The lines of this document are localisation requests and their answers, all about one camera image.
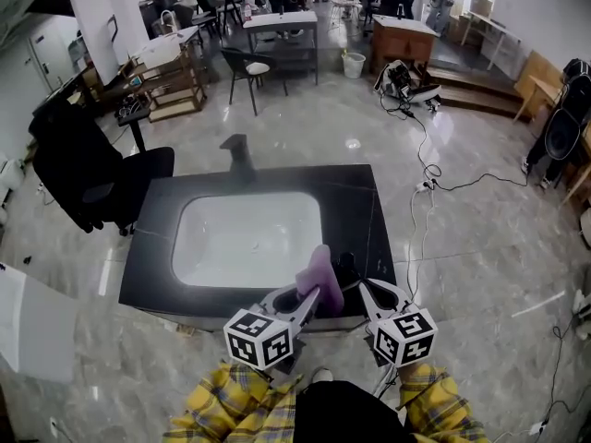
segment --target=wooden step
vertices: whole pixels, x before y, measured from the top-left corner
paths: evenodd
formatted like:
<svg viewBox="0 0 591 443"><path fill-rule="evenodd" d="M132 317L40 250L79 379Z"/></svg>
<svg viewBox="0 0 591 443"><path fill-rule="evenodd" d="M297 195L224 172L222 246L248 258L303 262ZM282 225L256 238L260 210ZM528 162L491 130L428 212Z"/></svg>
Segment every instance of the wooden step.
<svg viewBox="0 0 591 443"><path fill-rule="evenodd" d="M520 102L460 87L443 86L441 87L440 96L441 104L444 106L476 110L487 114L499 114L510 118L514 118L521 108ZM522 115L521 120L529 122L529 117Z"/></svg>
<svg viewBox="0 0 591 443"><path fill-rule="evenodd" d="M523 101L521 95L510 84L503 83L495 78L478 76L468 72L430 67L428 69L428 83L441 84L444 87L470 89L495 95L512 102L522 103Z"/></svg>

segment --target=trash can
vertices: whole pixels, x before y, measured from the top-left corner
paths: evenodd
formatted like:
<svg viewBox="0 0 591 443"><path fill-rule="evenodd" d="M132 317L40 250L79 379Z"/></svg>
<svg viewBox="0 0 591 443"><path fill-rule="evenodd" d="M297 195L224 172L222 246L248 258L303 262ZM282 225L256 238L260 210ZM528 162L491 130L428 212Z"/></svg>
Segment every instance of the trash can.
<svg viewBox="0 0 591 443"><path fill-rule="evenodd" d="M366 57L359 53L343 54L344 76L347 78L360 78Z"/></svg>

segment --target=sink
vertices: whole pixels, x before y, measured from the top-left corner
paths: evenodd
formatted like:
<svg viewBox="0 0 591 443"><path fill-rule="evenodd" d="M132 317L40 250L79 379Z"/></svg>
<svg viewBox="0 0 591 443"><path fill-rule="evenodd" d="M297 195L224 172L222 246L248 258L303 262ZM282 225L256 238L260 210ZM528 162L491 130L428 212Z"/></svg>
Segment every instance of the sink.
<svg viewBox="0 0 591 443"><path fill-rule="evenodd" d="M321 244L320 206L308 194L198 198L181 215L173 272L186 285L276 289Z"/></svg>

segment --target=plaid sleeve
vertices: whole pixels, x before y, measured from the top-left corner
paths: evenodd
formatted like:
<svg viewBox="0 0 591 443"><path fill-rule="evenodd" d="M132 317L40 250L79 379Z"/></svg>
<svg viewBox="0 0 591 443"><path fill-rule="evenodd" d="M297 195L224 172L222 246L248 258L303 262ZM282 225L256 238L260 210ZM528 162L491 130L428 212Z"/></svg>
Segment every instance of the plaid sleeve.
<svg viewBox="0 0 591 443"><path fill-rule="evenodd" d="M488 442L483 425L445 369L421 365L401 386L400 402L419 442Z"/></svg>
<svg viewBox="0 0 591 443"><path fill-rule="evenodd" d="M172 420L165 443L293 441L297 381L272 389L245 365L221 364L187 399L187 410Z"/></svg>

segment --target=glossy floor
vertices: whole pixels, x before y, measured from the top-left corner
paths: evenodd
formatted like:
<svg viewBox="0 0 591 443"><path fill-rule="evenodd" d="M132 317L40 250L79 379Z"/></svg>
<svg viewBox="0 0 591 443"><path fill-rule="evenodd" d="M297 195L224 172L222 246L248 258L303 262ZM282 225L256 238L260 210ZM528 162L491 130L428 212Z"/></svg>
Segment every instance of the glossy floor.
<svg viewBox="0 0 591 443"><path fill-rule="evenodd" d="M387 115L368 80L333 74L321 74L318 86L312 76L289 80L289 97L278 84L270 80L257 93L258 117L245 81L236 84L232 106L230 83L215 84L202 113L142 124L146 145L173 147L176 175L227 170L230 157L218 147L234 133L247 134L258 168L370 163L396 275L405 287L413 232L410 198L422 180L416 153L423 129L415 120ZM422 157L440 166L443 186L484 172L523 181L519 163L534 140L526 126L458 109L434 116L416 110L416 116L428 131ZM111 117L103 125L110 139L121 136ZM125 155L137 150L130 131L115 146ZM486 179L450 193L436 190L428 218L417 301L440 327L432 361L456 377L490 439L543 418L558 352L551 329L568 323L573 290L590 258L575 212L558 210L563 188L543 193L538 179L535 171L527 187ZM47 440L53 416L75 441L159 441L199 378L227 358L223 338L200 332L184 337L155 317L118 304L130 240L112 224L83 233L55 203L43 205L42 196L35 195L38 182L29 170L9 202L0 259L79 300L77 360L75 380L64 386L15 375L0 358L0 382L15 430L20 438ZM413 287L429 207L427 194L416 196ZM380 371L363 335L360 330L305 337L308 346L297 371L327 365L338 378L371 389ZM575 402L591 378L590 365L591 352L570 333L562 348L557 398ZM395 390L386 397L395 398ZM549 434L540 441L556 441L558 435L572 440L589 403L586 396L574 415L555 408Z"/></svg>

